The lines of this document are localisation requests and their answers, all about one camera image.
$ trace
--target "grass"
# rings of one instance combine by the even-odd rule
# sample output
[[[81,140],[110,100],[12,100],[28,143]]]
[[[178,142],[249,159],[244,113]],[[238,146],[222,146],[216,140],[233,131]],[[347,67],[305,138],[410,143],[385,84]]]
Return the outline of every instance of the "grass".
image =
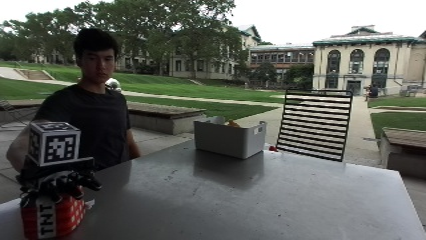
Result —
[[[389,96],[369,102],[370,108],[378,106],[426,107],[426,98]]]
[[[268,112],[274,107],[245,105],[245,104],[228,104],[214,102],[200,102],[190,100],[174,100],[166,98],[150,98],[150,97],[134,97],[126,96],[130,102],[142,102],[150,104],[169,105],[177,107],[200,108],[206,109],[205,114],[208,117],[224,116],[225,119],[240,119],[252,115]]]
[[[41,69],[41,64],[24,64],[23,68]],[[0,62],[0,66],[15,67],[13,62]],[[77,67],[44,64],[44,69],[61,81],[76,82],[80,77]],[[272,97],[282,95],[282,92],[262,92],[245,90],[241,87],[225,87],[221,80],[200,80],[206,85],[200,86],[188,79],[166,76],[153,76],[141,74],[114,73],[121,83],[121,88],[128,91],[149,93],[157,95],[169,95],[193,98],[210,98],[221,100],[254,101],[268,103],[282,103],[282,98]]]
[[[426,98],[386,96],[369,102],[369,107],[395,106],[395,107],[425,107]],[[426,131],[426,113],[382,112],[371,113],[371,123],[375,138],[381,137],[382,128],[402,128]]]
[[[55,92],[63,85],[9,80],[0,78],[0,97],[7,100],[44,99],[44,92]]]
[[[381,137],[383,127],[426,131],[426,113],[371,113],[371,122],[375,138]]]
[[[8,100],[44,99],[47,96],[40,93],[55,92],[61,88],[64,88],[63,85],[0,78],[0,96]],[[205,113],[208,116],[224,116],[225,119],[240,119],[274,109],[273,107],[266,106],[225,104],[152,97],[126,96],[126,99],[132,102],[206,109]]]

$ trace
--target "black t-shirt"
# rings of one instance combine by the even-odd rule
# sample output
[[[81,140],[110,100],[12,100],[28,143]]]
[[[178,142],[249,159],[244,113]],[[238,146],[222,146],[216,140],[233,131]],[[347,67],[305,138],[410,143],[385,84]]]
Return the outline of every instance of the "black t-shirt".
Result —
[[[130,122],[121,93],[106,89],[97,94],[79,85],[65,87],[44,100],[36,119],[68,122],[80,129],[80,158],[94,157],[97,170],[129,160]]]
[[[378,96],[378,87],[370,88],[370,96],[377,97]]]

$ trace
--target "short black hair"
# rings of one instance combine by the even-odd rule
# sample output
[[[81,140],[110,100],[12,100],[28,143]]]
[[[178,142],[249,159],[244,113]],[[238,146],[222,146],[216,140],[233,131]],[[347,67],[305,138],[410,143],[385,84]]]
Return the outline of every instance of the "short black hair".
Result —
[[[108,49],[114,50],[114,58],[118,55],[118,43],[113,36],[97,28],[83,28],[75,39],[75,54],[76,58],[80,59],[84,50],[89,51],[104,51]]]

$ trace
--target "white sky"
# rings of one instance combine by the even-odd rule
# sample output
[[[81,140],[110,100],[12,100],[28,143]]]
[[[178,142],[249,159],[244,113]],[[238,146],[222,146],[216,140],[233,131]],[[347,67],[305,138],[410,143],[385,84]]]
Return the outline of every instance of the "white sky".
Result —
[[[0,8],[0,22],[25,20],[29,12],[73,7],[83,0],[12,0]],[[426,30],[421,0],[234,0],[233,25],[254,24],[264,41],[311,43],[346,34],[351,26],[375,25],[378,32],[418,37]]]

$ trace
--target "gray table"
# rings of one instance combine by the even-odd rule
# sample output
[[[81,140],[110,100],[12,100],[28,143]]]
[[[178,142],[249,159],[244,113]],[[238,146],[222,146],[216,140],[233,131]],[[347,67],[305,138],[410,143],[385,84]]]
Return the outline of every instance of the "gray table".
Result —
[[[269,151],[238,160],[189,141],[97,177],[67,239],[426,239],[391,170]],[[0,206],[0,239],[23,239],[16,203]]]

